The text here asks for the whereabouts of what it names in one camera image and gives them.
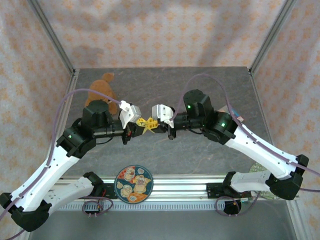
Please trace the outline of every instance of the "gray table surface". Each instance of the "gray table surface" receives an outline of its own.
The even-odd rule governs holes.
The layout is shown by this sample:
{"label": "gray table surface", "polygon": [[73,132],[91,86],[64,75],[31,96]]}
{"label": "gray table surface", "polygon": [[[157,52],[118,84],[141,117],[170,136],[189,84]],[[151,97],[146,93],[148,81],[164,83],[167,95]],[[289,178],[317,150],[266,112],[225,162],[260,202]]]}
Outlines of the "gray table surface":
{"label": "gray table surface", "polygon": [[[88,88],[107,72],[115,73],[110,85],[118,100],[139,106],[145,119],[151,116],[152,106],[156,104],[176,107],[185,83],[193,75],[211,74],[223,82],[233,108],[244,118],[246,126],[268,140],[246,67],[81,69],[76,89]],[[188,89],[200,89],[209,95],[216,110],[226,105],[222,90],[211,79],[199,78]],[[81,117],[87,96],[87,93],[73,96],[67,127]],[[188,131],[177,132],[175,140],[168,140],[166,133],[147,132],[131,139],[127,145],[123,145],[121,138],[116,137],[108,144],[96,146],[65,175],[80,176],[93,171],[100,177],[116,176],[122,168],[132,164],[145,166],[154,175],[225,174],[229,171],[248,172],[253,163],[253,160],[236,150]]]}

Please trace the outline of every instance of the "floral wallpaper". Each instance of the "floral wallpaper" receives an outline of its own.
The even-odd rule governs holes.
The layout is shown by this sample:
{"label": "floral wallpaper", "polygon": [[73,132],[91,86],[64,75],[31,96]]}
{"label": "floral wallpaper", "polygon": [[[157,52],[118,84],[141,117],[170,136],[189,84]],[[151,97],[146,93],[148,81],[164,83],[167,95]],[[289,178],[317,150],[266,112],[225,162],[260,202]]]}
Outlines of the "floral wallpaper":
{"label": "floral wallpaper", "polygon": [[[2,193],[19,187],[45,160],[53,116],[70,75],[26,0],[0,1],[0,43]],[[7,214],[0,239],[16,229]]]}
{"label": "floral wallpaper", "polygon": [[285,0],[39,0],[75,68],[248,66]]}
{"label": "floral wallpaper", "polygon": [[[254,75],[271,138],[286,152],[309,157],[320,172],[320,4],[297,1]],[[306,172],[303,188],[320,190]],[[320,237],[320,194],[300,192],[314,239]]]}

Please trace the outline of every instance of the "decorative plate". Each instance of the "decorative plate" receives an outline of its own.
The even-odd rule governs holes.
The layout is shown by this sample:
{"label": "decorative plate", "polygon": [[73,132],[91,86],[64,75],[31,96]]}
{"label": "decorative plate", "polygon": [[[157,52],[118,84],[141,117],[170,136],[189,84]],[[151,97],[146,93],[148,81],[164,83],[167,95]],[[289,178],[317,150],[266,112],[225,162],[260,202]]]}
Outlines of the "decorative plate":
{"label": "decorative plate", "polygon": [[138,204],[149,197],[154,187],[151,173],[143,166],[130,165],[122,169],[114,181],[114,191],[127,204]]}

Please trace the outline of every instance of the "yellow toy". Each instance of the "yellow toy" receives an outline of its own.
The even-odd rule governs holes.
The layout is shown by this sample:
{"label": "yellow toy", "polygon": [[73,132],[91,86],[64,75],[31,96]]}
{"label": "yellow toy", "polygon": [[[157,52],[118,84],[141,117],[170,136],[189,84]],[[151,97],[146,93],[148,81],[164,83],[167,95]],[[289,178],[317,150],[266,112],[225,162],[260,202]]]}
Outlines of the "yellow toy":
{"label": "yellow toy", "polygon": [[[114,73],[107,72],[102,75],[102,79],[94,81],[89,88],[116,100],[117,96],[115,92],[112,91],[112,88],[109,85],[109,82],[111,82],[114,79],[114,77],[115,77]],[[112,115],[115,115],[118,111],[117,104],[115,102],[110,101],[109,99],[93,92],[88,93],[88,99],[85,101],[84,106],[85,107],[88,106],[89,103],[92,102],[93,100],[103,100],[107,104],[109,104],[109,112]]]}
{"label": "yellow toy", "polygon": [[142,134],[145,134],[145,132],[147,130],[151,131],[152,133],[155,133],[154,131],[152,131],[152,129],[156,129],[158,127],[158,121],[154,120],[152,117],[149,117],[148,120],[144,120],[143,118],[139,118],[136,121],[136,124],[140,127],[144,127]]}

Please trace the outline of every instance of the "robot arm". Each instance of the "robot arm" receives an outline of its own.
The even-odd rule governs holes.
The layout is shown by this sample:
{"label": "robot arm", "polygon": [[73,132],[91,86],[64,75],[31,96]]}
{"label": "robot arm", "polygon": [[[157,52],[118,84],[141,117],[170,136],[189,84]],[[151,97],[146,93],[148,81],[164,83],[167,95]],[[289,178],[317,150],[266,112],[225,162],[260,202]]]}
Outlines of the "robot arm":
{"label": "robot arm", "polygon": [[[85,196],[101,196],[103,181],[93,172],[88,172],[76,183],[52,190],[57,180],[89,150],[96,146],[98,138],[121,137],[124,145],[142,134],[143,127],[136,125],[141,113],[138,107],[121,101],[122,111],[118,119],[112,119],[109,106],[102,100],[92,101],[83,109],[82,118],[76,120],[57,140],[50,165],[46,159],[33,175],[12,193],[2,193],[0,204],[6,208],[18,201],[8,210],[11,218],[24,230],[31,232],[39,228],[48,217],[61,206]],[[24,196],[23,192],[47,168],[39,181]]]}
{"label": "robot arm", "polygon": [[242,124],[243,129],[251,134],[248,136],[230,114],[215,111],[210,98],[198,89],[187,92],[183,101],[186,112],[178,113],[174,119],[173,108],[163,104],[152,108],[152,117],[168,132],[170,140],[176,138],[178,130],[201,129],[201,133],[209,140],[236,149],[267,169],[253,173],[229,172],[221,186],[225,196],[237,198],[239,193],[245,191],[271,191],[286,200],[295,198],[302,184],[304,170],[284,162],[267,149],[305,167],[309,162],[306,156],[286,153]]}

